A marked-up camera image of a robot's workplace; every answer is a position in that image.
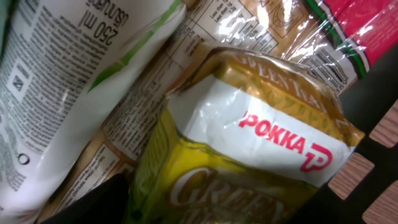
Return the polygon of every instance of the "wooden floor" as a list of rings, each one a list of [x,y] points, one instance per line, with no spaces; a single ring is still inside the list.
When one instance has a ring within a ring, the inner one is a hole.
[[[398,101],[373,130],[371,138],[387,147],[392,147],[398,142]],[[373,167],[372,162],[354,154],[331,180],[329,186],[339,197],[345,199]],[[398,223],[398,181],[368,208],[363,220],[369,224]]]

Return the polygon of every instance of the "pokka logo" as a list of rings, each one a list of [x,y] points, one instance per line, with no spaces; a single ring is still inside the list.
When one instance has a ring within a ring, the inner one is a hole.
[[[246,112],[243,120],[239,123],[239,127],[253,127],[257,136],[265,138],[267,141],[288,150],[295,151],[300,155],[304,155],[306,159],[300,168],[302,172],[323,170],[333,160],[333,154],[327,148],[317,143],[310,143],[310,147],[306,147],[307,140],[305,137],[301,137],[288,129],[272,124],[266,119],[260,120],[257,115]]]

